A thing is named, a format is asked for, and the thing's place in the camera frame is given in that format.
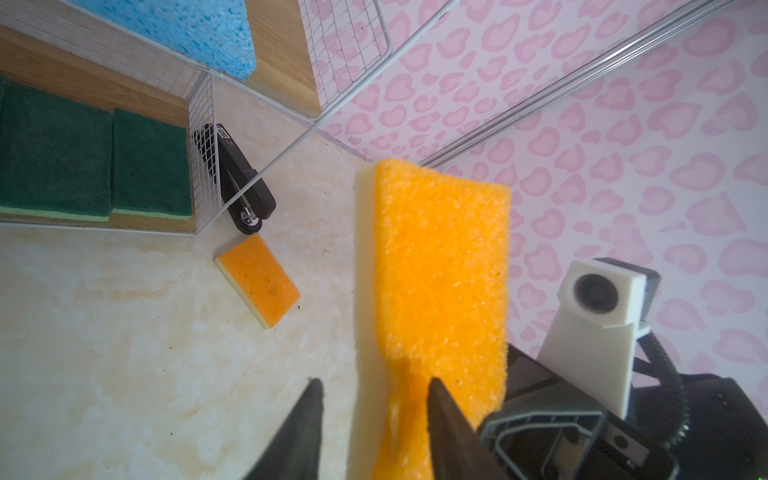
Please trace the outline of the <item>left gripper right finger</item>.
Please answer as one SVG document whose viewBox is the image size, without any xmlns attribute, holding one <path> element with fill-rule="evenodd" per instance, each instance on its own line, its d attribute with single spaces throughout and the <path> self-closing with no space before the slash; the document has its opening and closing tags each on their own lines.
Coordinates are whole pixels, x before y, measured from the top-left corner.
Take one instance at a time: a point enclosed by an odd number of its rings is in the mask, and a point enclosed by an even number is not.
<svg viewBox="0 0 768 480">
<path fill-rule="evenodd" d="M 429 383 L 427 427 L 435 480 L 507 478 L 437 377 Z"/>
</svg>

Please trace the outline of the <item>black stapler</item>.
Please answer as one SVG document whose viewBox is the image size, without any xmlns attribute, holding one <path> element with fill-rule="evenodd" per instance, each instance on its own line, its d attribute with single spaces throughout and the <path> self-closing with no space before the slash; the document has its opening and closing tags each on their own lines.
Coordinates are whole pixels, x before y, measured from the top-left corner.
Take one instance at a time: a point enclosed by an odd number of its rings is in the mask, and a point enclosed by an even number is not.
<svg viewBox="0 0 768 480">
<path fill-rule="evenodd" d="M 204 124 L 194 131 L 193 139 L 206 161 L 209 175 L 220 187 L 224 202 L 228 202 L 258 174 L 222 124 L 218 123 L 216 129 L 210 123 Z M 252 235 L 260 231 L 263 221 L 274 213 L 276 207 L 271 190 L 260 179 L 228 207 L 228 212 L 241 233 Z"/>
</svg>

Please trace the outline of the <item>blue sponge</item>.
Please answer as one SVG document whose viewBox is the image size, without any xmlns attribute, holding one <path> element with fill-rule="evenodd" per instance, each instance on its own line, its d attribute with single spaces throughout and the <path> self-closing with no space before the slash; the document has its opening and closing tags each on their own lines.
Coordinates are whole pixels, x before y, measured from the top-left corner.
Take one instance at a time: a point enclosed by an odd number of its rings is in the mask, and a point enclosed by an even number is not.
<svg viewBox="0 0 768 480">
<path fill-rule="evenodd" d="M 257 68 L 240 0 L 84 0 L 76 6 L 240 81 Z"/>
</svg>

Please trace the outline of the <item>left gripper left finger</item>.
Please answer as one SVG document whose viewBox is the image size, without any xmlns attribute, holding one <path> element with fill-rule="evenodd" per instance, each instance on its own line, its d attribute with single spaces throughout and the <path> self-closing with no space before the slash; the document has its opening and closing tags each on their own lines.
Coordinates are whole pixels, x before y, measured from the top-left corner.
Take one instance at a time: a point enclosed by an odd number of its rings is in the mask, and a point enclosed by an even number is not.
<svg viewBox="0 0 768 480">
<path fill-rule="evenodd" d="M 322 444 L 323 384 L 309 380 L 289 415 L 244 479 L 319 478 Z"/>
</svg>

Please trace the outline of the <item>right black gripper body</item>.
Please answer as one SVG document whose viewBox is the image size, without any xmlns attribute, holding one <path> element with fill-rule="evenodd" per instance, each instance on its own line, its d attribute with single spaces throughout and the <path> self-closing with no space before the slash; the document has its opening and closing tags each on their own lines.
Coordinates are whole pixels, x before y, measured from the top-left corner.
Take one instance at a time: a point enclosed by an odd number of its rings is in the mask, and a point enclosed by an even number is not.
<svg viewBox="0 0 768 480">
<path fill-rule="evenodd" d="M 513 345 L 507 350 L 506 401 L 513 413 L 534 409 L 601 409 L 607 413 L 604 427 L 575 479 L 675 479 L 679 476 L 679 462 L 667 448 Z"/>
</svg>

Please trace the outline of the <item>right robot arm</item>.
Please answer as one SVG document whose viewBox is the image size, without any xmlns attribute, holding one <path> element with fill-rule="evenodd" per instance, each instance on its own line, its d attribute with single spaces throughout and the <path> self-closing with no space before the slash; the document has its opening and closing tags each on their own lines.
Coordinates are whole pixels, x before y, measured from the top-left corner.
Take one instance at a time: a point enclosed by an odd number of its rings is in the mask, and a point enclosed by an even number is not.
<svg viewBox="0 0 768 480">
<path fill-rule="evenodd" d="M 732 378 L 681 374 L 654 334 L 625 418 L 508 348 L 502 407 L 478 429 L 510 479 L 764 479 L 767 424 Z"/>
</svg>

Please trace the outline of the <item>green sponge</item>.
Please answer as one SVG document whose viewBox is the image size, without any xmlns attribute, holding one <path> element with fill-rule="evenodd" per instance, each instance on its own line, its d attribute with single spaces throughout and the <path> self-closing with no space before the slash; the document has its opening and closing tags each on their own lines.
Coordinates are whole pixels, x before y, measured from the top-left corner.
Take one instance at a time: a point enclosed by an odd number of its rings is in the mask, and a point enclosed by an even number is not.
<svg viewBox="0 0 768 480">
<path fill-rule="evenodd" d="M 112 113 L 13 81 L 1 98 L 1 213 L 108 221 Z"/>
<path fill-rule="evenodd" d="M 186 130 L 116 109 L 112 133 L 112 211 L 190 219 L 193 206 Z"/>
</svg>

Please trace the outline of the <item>orange sponge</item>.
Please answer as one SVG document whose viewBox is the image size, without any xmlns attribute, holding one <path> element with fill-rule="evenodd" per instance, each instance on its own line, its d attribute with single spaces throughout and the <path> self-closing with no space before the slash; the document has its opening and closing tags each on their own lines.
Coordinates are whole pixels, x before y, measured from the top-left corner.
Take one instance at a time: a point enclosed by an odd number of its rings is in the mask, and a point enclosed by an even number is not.
<svg viewBox="0 0 768 480">
<path fill-rule="evenodd" d="M 477 427 L 506 393 L 511 193 L 387 159 L 355 178 L 351 479 L 432 477 L 427 397 Z"/>
<path fill-rule="evenodd" d="M 214 263 L 265 329 L 274 328 L 301 297 L 258 234 L 217 256 Z"/>
</svg>

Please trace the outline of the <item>orange sponge back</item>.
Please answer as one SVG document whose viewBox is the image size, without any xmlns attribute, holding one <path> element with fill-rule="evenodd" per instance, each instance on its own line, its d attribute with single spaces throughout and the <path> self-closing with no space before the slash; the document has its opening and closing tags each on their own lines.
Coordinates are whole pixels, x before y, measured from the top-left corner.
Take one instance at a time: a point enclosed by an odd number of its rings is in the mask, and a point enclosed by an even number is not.
<svg viewBox="0 0 768 480">
<path fill-rule="evenodd" d="M 258 234 L 217 256 L 214 263 L 265 329 L 274 328 L 301 297 Z"/>
</svg>

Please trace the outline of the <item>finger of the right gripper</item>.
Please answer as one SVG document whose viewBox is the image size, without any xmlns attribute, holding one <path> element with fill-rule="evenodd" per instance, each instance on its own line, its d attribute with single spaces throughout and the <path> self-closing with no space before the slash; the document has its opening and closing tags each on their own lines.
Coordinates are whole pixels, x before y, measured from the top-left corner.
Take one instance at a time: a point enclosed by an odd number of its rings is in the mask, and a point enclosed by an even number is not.
<svg viewBox="0 0 768 480">
<path fill-rule="evenodd" d="M 510 479 L 575 479 L 606 419 L 601 409 L 499 411 L 479 436 Z"/>
</svg>

